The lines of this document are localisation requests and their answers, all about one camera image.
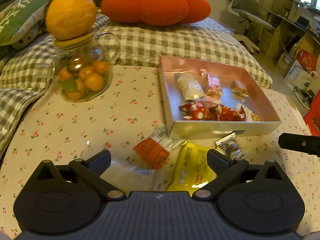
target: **yellow snack package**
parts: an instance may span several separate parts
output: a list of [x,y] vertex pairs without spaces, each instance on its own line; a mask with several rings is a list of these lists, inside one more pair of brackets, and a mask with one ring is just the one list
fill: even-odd
[[191,142],[181,146],[173,182],[167,191],[188,191],[190,196],[215,179],[217,175],[207,165],[207,152],[210,148]]

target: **glass jar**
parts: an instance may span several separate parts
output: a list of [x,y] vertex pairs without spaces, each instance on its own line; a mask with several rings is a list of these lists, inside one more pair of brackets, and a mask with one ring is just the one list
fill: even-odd
[[[103,35],[113,35],[116,43],[112,57],[104,46],[97,42]],[[53,60],[54,73],[61,94],[66,100],[84,102],[103,93],[112,81],[112,65],[119,57],[120,43],[110,32],[95,33],[67,40],[55,41],[58,48]]]

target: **orange snack package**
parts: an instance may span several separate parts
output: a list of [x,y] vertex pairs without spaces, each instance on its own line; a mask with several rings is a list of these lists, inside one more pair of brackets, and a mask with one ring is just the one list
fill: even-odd
[[167,160],[170,151],[180,145],[183,140],[167,138],[165,128],[160,127],[149,138],[138,143],[133,149],[151,166],[157,170]]

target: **cherry print tablecloth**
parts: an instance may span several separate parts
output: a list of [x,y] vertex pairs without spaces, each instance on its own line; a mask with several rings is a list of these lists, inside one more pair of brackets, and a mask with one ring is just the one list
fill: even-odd
[[[12,208],[14,200],[36,166],[44,159],[67,164],[75,158],[87,159],[104,148],[122,163],[148,168],[132,149],[163,125],[156,69],[115,66],[111,86],[97,98],[83,102],[65,101],[52,85],[25,115],[0,171],[0,229],[14,238],[20,233]],[[308,134],[299,112],[278,92],[263,90],[282,124],[268,136],[242,137],[237,141],[251,163],[276,159],[301,194],[306,213],[298,229],[305,235],[319,230],[320,168],[318,159],[304,153],[282,150],[277,138],[282,132]],[[194,140],[213,147],[215,139]],[[165,188],[174,171],[178,149],[157,171]]]

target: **cardboard box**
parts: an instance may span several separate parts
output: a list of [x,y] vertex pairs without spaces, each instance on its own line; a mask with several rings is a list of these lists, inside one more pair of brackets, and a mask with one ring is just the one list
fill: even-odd
[[295,60],[284,80],[293,91],[302,92],[308,88],[313,78],[302,68],[300,63]]
[[282,74],[282,76],[286,76],[288,73],[290,66],[292,65],[292,59],[287,53],[283,53],[278,60],[278,63],[276,65],[276,68],[279,70],[279,72]]

